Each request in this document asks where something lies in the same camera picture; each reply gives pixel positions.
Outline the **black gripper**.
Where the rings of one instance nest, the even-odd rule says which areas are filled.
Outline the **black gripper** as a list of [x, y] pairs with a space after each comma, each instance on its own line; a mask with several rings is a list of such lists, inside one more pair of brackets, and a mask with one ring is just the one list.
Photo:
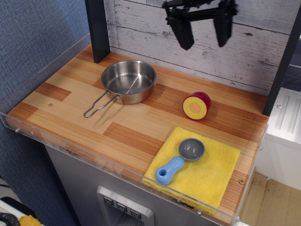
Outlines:
[[212, 19], [219, 47], [223, 47], [232, 36], [232, 18], [238, 14], [238, 5], [234, 0], [221, 0], [215, 8], [201, 9], [211, 2], [211, 0], [170, 0], [162, 4], [162, 8], [166, 11], [166, 20], [184, 50], [189, 50], [194, 44], [190, 22]]

